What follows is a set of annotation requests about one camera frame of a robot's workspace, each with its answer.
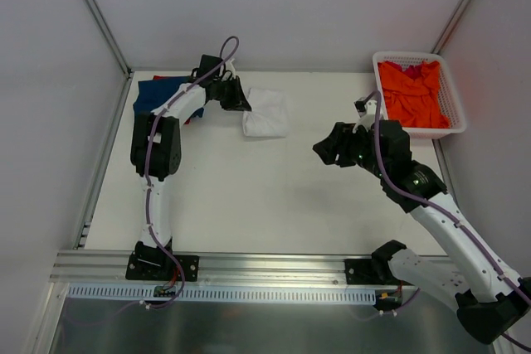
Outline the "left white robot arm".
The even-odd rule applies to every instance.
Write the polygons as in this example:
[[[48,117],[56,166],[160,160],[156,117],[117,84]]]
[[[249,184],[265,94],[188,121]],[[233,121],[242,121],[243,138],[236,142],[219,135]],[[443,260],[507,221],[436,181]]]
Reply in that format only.
[[[199,67],[157,108],[134,116],[130,161],[142,178],[144,221],[139,240],[129,257],[128,280],[195,279],[172,257],[169,216],[170,183],[182,160],[181,127],[208,102],[216,101],[227,111],[251,111],[240,78],[226,68],[219,56],[202,56]]]

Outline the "white t shirt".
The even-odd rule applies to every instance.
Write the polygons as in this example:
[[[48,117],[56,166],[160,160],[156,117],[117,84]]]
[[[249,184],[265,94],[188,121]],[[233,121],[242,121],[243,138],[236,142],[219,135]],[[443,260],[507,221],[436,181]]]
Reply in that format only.
[[[286,138],[290,131],[283,91],[251,87],[246,92],[251,111],[242,116],[243,134],[249,138]]]

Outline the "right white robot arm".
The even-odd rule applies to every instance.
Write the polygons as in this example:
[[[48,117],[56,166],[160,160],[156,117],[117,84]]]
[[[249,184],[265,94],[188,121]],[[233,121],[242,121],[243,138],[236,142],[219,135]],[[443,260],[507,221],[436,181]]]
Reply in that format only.
[[[401,280],[444,303],[478,342],[489,345],[530,310],[530,279],[511,269],[463,217],[444,182],[413,159],[409,135],[397,121],[337,122],[313,146],[326,165],[358,166],[380,181],[387,198],[421,224],[457,271],[423,260],[397,240],[371,254],[381,284]]]

